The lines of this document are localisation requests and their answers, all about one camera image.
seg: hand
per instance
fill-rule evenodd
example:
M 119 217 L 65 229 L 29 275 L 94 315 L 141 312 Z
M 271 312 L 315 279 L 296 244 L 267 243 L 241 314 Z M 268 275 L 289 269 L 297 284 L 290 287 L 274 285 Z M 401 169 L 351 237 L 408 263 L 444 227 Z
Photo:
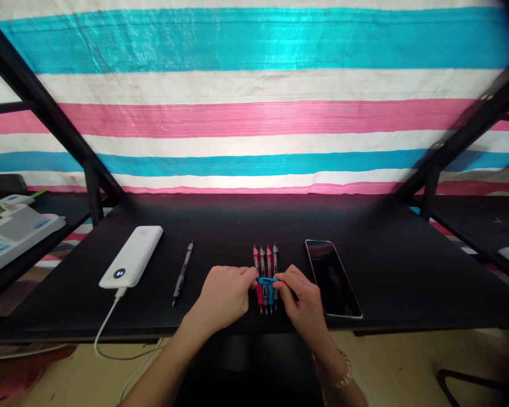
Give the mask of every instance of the hand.
M 248 291 L 256 286 L 257 277 L 254 267 L 212 267 L 185 319 L 209 338 L 247 312 Z
M 294 265 L 274 277 L 279 281 L 273 283 L 273 287 L 281 293 L 288 317 L 311 351 L 316 355 L 333 344 L 324 320 L 319 288 Z M 291 290 L 296 293 L 297 302 Z

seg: pink pen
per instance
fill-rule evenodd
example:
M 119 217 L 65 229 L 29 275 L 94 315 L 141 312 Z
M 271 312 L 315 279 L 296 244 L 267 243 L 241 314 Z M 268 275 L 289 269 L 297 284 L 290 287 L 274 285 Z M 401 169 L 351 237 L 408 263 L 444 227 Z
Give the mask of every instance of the pink pen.
M 256 268 L 257 272 L 260 272 L 258 270 L 258 250 L 256 249 L 256 245 L 253 245 L 253 257 L 255 258 L 254 267 Z M 256 300 L 258 302 L 258 308 L 260 308 L 260 315 L 262 315 L 262 305 L 264 304 L 264 299 L 262 296 L 262 286 L 259 284 L 256 286 Z
M 253 258 L 254 258 L 254 267 L 256 268 L 256 271 L 260 272 L 258 269 L 258 250 L 256 249 L 256 245 L 253 245 Z

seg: left hand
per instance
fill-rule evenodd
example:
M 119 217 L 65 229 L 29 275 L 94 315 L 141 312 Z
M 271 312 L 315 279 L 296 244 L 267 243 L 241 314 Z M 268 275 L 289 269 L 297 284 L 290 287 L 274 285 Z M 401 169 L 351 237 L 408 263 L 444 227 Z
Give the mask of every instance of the left hand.
M 212 267 L 184 322 L 208 337 L 226 328 L 249 309 L 248 291 L 256 285 L 257 278 L 254 267 Z

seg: white power bank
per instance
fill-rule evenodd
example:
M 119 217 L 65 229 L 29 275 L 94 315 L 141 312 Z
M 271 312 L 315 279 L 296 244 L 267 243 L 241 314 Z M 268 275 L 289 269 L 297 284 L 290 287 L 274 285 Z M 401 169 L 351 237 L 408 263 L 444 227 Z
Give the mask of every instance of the white power bank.
M 98 285 L 102 288 L 134 287 L 140 281 L 162 232 L 160 226 L 135 228 Z

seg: striped fabric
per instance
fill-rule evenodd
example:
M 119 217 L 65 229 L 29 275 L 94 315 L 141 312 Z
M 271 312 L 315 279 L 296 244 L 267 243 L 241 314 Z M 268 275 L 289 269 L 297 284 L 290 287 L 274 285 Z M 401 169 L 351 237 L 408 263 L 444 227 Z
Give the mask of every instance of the striped fabric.
M 496 0 L 0 0 L 0 28 L 139 193 L 390 193 L 509 65 Z M 31 112 L 0 115 L 0 172 L 85 188 Z M 509 122 L 438 188 L 494 192 Z

